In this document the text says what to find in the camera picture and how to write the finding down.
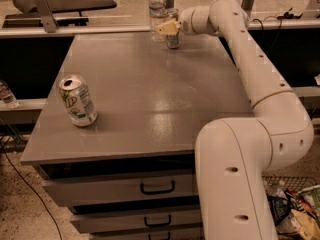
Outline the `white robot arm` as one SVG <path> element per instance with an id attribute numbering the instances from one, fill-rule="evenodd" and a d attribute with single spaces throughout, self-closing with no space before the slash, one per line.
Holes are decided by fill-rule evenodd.
<path id="1" fill-rule="evenodd" d="M 247 30 L 237 0 L 184 10 L 156 28 L 162 35 L 221 36 L 252 109 L 250 117 L 214 120 L 195 144 L 205 240 L 278 240 L 262 174 L 289 166 L 310 149 L 314 129 L 300 99 Z"/>

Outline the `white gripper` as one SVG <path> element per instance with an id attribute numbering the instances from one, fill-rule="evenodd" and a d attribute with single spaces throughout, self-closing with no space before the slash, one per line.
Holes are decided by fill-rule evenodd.
<path id="1" fill-rule="evenodd" d="M 161 35 L 176 35 L 179 29 L 185 35 L 211 34 L 212 25 L 209 19 L 209 7 L 198 6 L 183 10 L 179 15 L 179 22 L 168 20 L 156 27 Z"/>

